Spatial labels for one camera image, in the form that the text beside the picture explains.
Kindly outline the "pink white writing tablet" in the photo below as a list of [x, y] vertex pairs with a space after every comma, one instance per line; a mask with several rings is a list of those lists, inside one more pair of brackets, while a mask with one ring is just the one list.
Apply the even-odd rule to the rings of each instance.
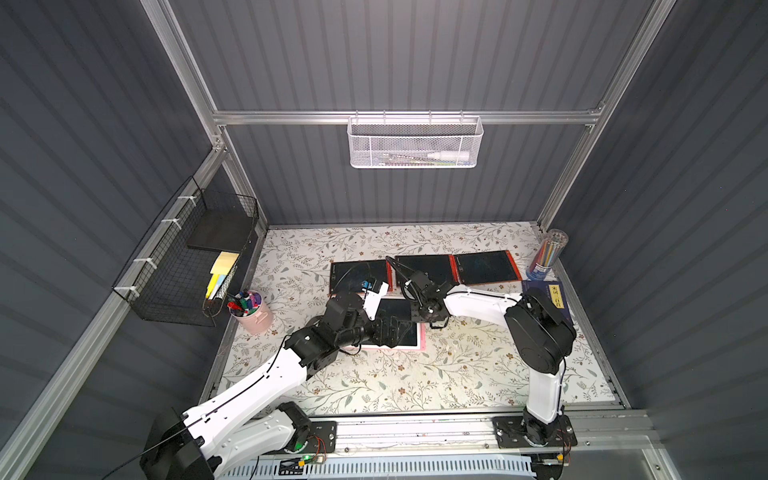
[[346, 350], [350, 353], [355, 353], [359, 349], [421, 352], [418, 350], [419, 349], [418, 347], [418, 324], [419, 323], [415, 322], [412, 319], [412, 310], [411, 310], [410, 302], [403, 298], [385, 298], [381, 300], [378, 311], [376, 313], [376, 319], [373, 321], [373, 327], [375, 328], [374, 322], [376, 320], [389, 319], [390, 317], [395, 317], [401, 320], [411, 320], [414, 323], [414, 346], [413, 347], [399, 347], [399, 348], [371, 347], [371, 346], [364, 346], [362, 343], [360, 346], [353, 345], [353, 346], [346, 347]]

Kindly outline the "red tablet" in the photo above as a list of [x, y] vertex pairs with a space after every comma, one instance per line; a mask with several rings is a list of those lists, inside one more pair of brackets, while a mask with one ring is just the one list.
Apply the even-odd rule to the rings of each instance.
[[455, 282], [451, 258], [448, 254], [429, 255], [399, 255], [395, 260], [400, 264], [399, 269], [405, 277], [399, 277], [399, 284], [410, 279], [416, 271], [427, 275], [434, 283]]
[[329, 294], [340, 292], [363, 292], [363, 283], [368, 280], [387, 283], [392, 289], [391, 273], [384, 259], [332, 262], [329, 275]]
[[508, 250], [464, 253], [454, 256], [458, 277], [466, 285], [521, 281], [522, 277]]

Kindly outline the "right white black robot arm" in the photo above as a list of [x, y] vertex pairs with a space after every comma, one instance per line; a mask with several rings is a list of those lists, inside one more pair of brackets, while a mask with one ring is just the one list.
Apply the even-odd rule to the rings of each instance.
[[509, 295], [450, 281], [438, 285], [421, 271], [405, 277], [401, 291], [433, 327], [444, 326], [450, 317], [471, 317], [507, 328], [518, 357], [529, 368], [528, 398], [518, 430], [533, 446], [555, 440], [572, 444], [562, 393], [576, 329], [544, 291]]

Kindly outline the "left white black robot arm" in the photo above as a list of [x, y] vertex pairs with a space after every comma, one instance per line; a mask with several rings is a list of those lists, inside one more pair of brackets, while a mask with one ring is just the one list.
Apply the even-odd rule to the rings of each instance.
[[287, 335], [277, 352], [243, 380], [183, 413], [158, 416], [139, 466], [149, 479], [218, 479], [270, 452], [301, 450], [311, 421], [293, 402], [256, 416], [333, 363], [349, 346], [394, 348], [413, 328], [411, 313], [377, 314], [381, 297], [341, 293], [323, 314]]

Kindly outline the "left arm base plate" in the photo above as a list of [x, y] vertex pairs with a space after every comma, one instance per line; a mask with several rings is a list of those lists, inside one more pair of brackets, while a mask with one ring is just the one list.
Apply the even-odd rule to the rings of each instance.
[[289, 454], [318, 455], [334, 453], [338, 439], [338, 423], [310, 421], [295, 428], [284, 451]]

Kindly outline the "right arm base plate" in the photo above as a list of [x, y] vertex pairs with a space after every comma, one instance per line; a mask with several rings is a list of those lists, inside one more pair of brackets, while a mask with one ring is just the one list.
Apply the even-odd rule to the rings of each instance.
[[569, 451], [578, 445], [575, 429], [567, 415], [558, 415], [545, 424], [524, 411], [522, 415], [491, 419], [499, 448], [558, 447]]

